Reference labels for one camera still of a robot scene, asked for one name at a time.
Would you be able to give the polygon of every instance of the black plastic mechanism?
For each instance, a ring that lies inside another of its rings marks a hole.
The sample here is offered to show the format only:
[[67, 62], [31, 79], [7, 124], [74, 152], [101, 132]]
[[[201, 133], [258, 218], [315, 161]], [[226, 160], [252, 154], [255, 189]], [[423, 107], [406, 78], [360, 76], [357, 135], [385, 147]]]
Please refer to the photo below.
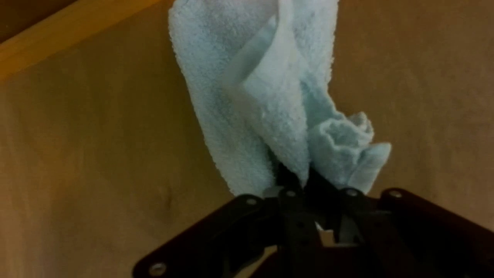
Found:
[[[494, 278], [494, 234], [406, 191], [380, 200], [284, 167], [277, 198], [238, 197], [141, 260], [135, 278]], [[317, 225], [334, 231], [325, 248]]]

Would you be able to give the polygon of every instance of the light blue towel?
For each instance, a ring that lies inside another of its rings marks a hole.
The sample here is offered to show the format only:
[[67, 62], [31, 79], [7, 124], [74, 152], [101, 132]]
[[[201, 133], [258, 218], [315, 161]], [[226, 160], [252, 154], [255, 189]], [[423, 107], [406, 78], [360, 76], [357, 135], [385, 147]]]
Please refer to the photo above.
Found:
[[328, 95], [337, 0], [176, 0], [170, 35], [213, 161], [234, 195], [263, 197], [278, 163], [368, 194], [389, 144]]

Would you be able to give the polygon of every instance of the white towel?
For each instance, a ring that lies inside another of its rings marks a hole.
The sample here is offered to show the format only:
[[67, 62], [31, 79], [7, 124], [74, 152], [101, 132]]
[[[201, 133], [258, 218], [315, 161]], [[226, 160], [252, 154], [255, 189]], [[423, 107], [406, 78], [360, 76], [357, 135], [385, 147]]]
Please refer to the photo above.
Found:
[[368, 194], [389, 144], [328, 95], [338, 0], [175, 0], [170, 35], [206, 144], [234, 195], [263, 197], [278, 163]]

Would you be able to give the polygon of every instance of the wooden surface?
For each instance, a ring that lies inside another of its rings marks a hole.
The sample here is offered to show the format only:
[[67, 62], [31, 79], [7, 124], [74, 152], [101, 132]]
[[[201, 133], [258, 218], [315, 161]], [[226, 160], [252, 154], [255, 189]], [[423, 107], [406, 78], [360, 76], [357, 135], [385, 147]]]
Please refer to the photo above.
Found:
[[0, 81], [156, 4], [169, 5], [170, 0], [78, 0], [0, 45]]
[[74, 0], [0, 0], [0, 44]]
[[[405, 188], [494, 229], [494, 2], [342, 0], [331, 95]], [[162, 7], [0, 84], [0, 274], [129, 277], [230, 195]]]

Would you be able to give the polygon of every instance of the towel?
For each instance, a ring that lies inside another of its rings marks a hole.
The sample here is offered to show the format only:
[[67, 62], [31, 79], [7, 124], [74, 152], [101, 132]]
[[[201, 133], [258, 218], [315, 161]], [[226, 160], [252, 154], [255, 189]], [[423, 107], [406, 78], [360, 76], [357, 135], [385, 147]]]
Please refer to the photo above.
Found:
[[280, 164], [368, 194], [391, 144], [328, 95], [338, 0], [175, 0], [170, 38], [212, 158], [234, 195]]

